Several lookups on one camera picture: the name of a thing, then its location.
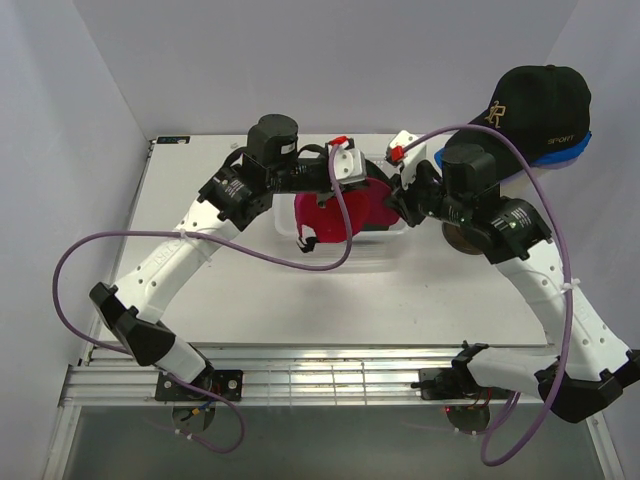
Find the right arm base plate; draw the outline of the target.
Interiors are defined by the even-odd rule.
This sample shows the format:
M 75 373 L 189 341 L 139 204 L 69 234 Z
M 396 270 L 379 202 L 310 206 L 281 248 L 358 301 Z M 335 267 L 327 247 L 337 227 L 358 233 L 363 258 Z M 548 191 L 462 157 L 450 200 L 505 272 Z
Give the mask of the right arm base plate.
M 499 388 L 462 386 L 452 368 L 423 368 L 418 380 L 410 384 L 423 400 L 468 400 L 482 403 L 489 399 L 506 399 L 508 392 Z

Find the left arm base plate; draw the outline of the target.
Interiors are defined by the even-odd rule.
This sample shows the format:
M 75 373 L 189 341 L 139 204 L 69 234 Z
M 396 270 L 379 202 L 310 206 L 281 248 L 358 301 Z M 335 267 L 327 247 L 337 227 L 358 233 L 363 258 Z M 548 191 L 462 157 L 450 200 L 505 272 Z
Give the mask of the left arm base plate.
M 242 370 L 215 370 L 204 380 L 198 380 L 195 386 L 227 400 L 240 401 L 243 380 L 244 372 Z M 160 373 L 156 382 L 154 399 L 162 402 L 188 402 L 210 400 L 210 397 L 181 386 L 167 374 Z

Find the blue baseball cap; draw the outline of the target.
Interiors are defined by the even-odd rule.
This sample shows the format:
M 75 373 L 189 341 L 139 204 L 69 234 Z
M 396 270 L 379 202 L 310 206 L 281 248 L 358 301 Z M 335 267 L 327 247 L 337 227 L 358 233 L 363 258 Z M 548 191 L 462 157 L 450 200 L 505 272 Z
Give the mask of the blue baseball cap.
M 508 135 L 503 132 L 500 136 L 507 138 L 518 149 L 530 167 L 543 168 L 580 156 L 588 146 L 592 134 L 588 131 L 581 140 L 577 140 L 573 134 L 570 134 L 553 139 L 551 144 L 548 144 L 545 138 L 536 138 L 531 135 Z M 461 130 L 454 134 L 445 146 L 434 154 L 436 165 L 442 166 L 443 155 L 447 148 L 462 144 L 478 145 L 491 154 L 496 160 L 497 170 L 503 177 L 514 175 L 522 170 L 521 162 L 501 140 L 495 135 L 479 130 Z

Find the black baseball cap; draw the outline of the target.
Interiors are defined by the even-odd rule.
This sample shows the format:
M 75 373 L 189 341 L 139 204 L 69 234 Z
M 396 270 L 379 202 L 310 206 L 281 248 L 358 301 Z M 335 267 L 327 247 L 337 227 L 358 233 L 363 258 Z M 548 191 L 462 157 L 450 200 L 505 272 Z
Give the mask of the black baseball cap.
M 591 91 L 581 73 L 568 66 L 523 65 L 498 81 L 488 107 L 471 123 L 508 135 L 545 138 L 548 144 L 590 128 Z

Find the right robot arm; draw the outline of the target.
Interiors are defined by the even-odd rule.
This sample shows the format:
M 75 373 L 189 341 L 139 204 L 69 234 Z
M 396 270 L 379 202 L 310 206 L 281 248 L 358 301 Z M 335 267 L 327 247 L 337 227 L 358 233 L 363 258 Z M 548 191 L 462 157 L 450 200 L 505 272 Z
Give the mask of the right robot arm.
M 477 145 L 444 151 L 442 164 L 401 145 L 387 153 L 398 167 L 388 205 L 409 226 L 426 218 L 457 227 L 523 297 L 552 354 L 527 354 L 465 343 L 448 368 L 418 383 L 440 398 L 474 397 L 483 389 L 520 392 L 549 403 L 578 423 L 607 408 L 639 380 L 639 352 L 606 325 L 569 272 L 558 236 L 533 205 L 501 194 L 496 161 Z

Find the magenta baseball cap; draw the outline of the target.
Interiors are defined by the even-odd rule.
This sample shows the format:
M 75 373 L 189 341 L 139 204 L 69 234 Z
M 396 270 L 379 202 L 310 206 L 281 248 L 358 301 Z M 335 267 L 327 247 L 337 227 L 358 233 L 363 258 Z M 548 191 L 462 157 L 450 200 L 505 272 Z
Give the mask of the magenta baseball cap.
M 366 228 L 388 228 L 400 220 L 400 215 L 386 205 L 390 196 L 389 185 L 373 177 L 368 177 L 363 186 L 343 193 L 353 237 Z M 297 243 L 303 253 L 312 252 L 319 243 L 347 240 L 344 218 L 335 196 L 321 206 L 318 194 L 299 193 L 294 199 L 294 216 Z

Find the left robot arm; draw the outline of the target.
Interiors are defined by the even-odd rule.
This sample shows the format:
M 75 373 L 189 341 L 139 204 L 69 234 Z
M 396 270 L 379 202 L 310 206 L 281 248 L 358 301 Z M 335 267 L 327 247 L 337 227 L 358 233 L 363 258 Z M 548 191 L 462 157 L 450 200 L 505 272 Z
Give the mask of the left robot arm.
M 89 298 L 114 337 L 141 366 L 154 366 L 177 380 L 190 399 L 211 390 L 214 368 L 161 318 L 181 288 L 222 246 L 233 241 L 277 194 L 314 193 L 334 199 L 347 234 L 354 227 L 345 194 L 366 183 L 366 159 L 349 137 L 314 145 L 304 159 L 298 125 L 268 114 L 253 125 L 246 144 L 232 151 L 200 188 L 176 228 L 128 274 L 112 285 L 97 283 Z

